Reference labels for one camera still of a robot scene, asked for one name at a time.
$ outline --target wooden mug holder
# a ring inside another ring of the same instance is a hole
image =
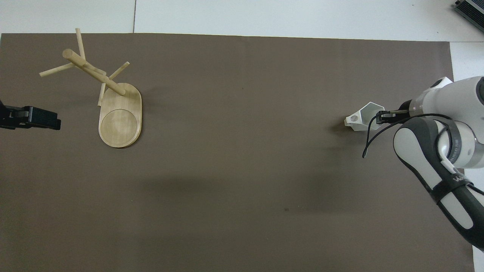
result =
[[[116,83],[113,79],[129,65],[129,62],[125,62],[112,75],[106,76],[106,72],[86,61],[80,29],[76,29],[76,35],[80,55],[71,49],[66,49],[62,52],[62,56],[71,63],[41,72],[39,75],[44,77],[77,67],[101,82],[101,92],[98,99],[98,106],[101,107],[98,125],[99,136],[103,142],[111,147],[128,147],[138,139],[141,133],[141,94],[133,85]]]

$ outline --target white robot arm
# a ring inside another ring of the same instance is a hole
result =
[[[484,193],[457,170],[484,167],[484,77],[441,78],[404,105],[400,112],[414,118],[395,133],[395,153],[457,231],[484,251]]]

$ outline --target brown paper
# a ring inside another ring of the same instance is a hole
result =
[[[3,34],[0,99],[60,131],[1,130],[3,271],[473,271],[471,246],[397,159],[361,158],[345,116],[397,109],[449,43],[83,34],[87,60],[141,92],[138,141],[98,135],[100,83],[75,34]]]

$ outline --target black cable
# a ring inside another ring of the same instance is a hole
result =
[[[381,116],[383,114],[388,114],[390,113],[389,111],[385,111],[385,112],[379,112],[377,114],[375,114],[375,116],[370,120],[370,124],[368,125],[368,131],[366,133],[366,143],[368,144],[368,140],[370,139],[370,128],[371,128],[371,124],[373,123],[373,121],[378,117],[378,116]]]
[[[484,192],[481,191],[479,188],[477,188],[476,186],[474,186],[473,183],[468,183],[467,186],[469,186],[470,188],[472,188],[474,191],[476,191],[477,193],[481,194],[484,196]]]
[[[441,124],[444,125],[444,129],[442,129],[442,131],[439,132],[439,134],[437,134],[437,137],[435,138],[435,150],[437,151],[437,156],[439,156],[440,160],[442,161],[443,158],[442,156],[440,155],[440,152],[439,152],[439,140],[440,140],[440,137],[442,136],[442,134],[444,134],[446,131],[449,131],[449,150],[447,151],[447,156],[449,155],[449,152],[451,151],[452,149],[452,140],[450,139],[450,130],[449,130],[449,125],[445,124],[445,123],[442,123],[440,122]]]
[[[382,130],[378,131],[378,133],[376,133],[372,138],[371,140],[368,141],[368,138],[369,138],[369,135],[370,135],[370,127],[371,127],[371,123],[373,122],[373,120],[376,119],[376,115],[374,118],[371,119],[370,121],[370,124],[368,125],[368,134],[367,134],[367,139],[366,139],[366,145],[365,145],[365,148],[363,150],[363,154],[362,154],[362,158],[365,158],[366,157],[366,153],[368,151],[368,147],[370,146],[371,142],[373,142],[373,140],[378,136],[380,135],[381,133],[383,133],[385,130],[395,126],[395,125],[398,125],[398,124],[403,124],[405,122],[407,122],[408,120],[412,119],[412,118],[415,118],[415,117],[424,117],[424,116],[438,116],[438,117],[443,117],[445,119],[449,119],[449,120],[452,120],[452,118],[448,117],[447,115],[443,115],[443,114],[438,114],[438,113],[426,113],[426,114],[419,114],[419,115],[415,115],[415,116],[411,116],[411,117],[408,117],[408,118],[405,118],[405,119],[402,119],[402,120],[399,120],[399,121],[396,121],[396,122],[393,122],[391,123],[390,125],[388,125],[387,127],[383,128]]]

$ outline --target wooden dowel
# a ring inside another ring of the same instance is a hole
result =
[[[77,44],[79,45],[79,54],[81,58],[86,59],[86,54],[84,53],[84,45],[82,44],[81,29],[76,29]]]
[[[71,49],[64,50],[62,52],[62,56],[65,59],[68,59],[70,62],[74,63],[75,66],[81,68],[84,72],[88,73],[90,76],[99,80],[101,83],[106,83],[106,86],[108,86],[111,90],[115,91],[117,94],[124,95],[126,93],[125,89],[119,86],[116,82],[109,79],[109,77],[96,73],[95,71],[84,67],[83,65],[88,62],[85,59],[81,58],[80,55],[76,54]]]
[[[101,84],[101,92],[99,93],[99,99],[97,101],[97,105],[101,106],[104,97],[104,91],[106,90],[106,83]]]
[[[121,73],[122,70],[124,70],[126,67],[128,67],[129,62],[125,62],[123,65],[121,65],[120,68],[118,68],[112,75],[109,76],[109,79],[114,79],[117,75]]]
[[[55,74],[55,73],[60,72],[60,71],[67,70],[67,69],[72,68],[72,67],[75,67],[75,65],[72,64],[72,63],[68,63],[68,64],[64,64],[64,65],[56,67],[56,68],[52,68],[52,69],[47,70],[47,71],[40,72],[39,75],[41,77],[44,77],[44,76],[48,76],[48,75],[51,75],[51,74]]]
[[[85,63],[83,66],[84,66],[84,67],[86,67],[86,68],[88,68],[89,70],[93,70],[93,71],[95,71],[96,73],[102,74],[103,76],[105,76],[105,75],[106,75],[106,72],[104,72],[104,71],[103,71],[103,70],[101,70],[101,69],[97,69],[96,67],[92,66],[92,65],[91,65],[90,63],[88,63],[88,62],[87,62],[87,63]]]

